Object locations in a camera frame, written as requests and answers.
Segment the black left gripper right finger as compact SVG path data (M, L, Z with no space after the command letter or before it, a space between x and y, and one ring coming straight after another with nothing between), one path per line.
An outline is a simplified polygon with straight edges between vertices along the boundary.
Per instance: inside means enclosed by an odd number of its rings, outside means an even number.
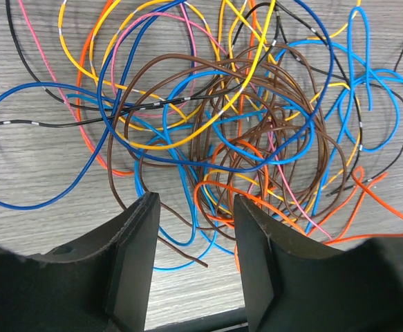
M343 251L274 221L244 196L234 212L251 331L403 331L403 237Z

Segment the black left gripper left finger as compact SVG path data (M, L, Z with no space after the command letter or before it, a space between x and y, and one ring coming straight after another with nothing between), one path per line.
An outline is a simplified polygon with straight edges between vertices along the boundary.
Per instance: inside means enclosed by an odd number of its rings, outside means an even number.
M143 331L160 197L46 254L0 247L0 331Z

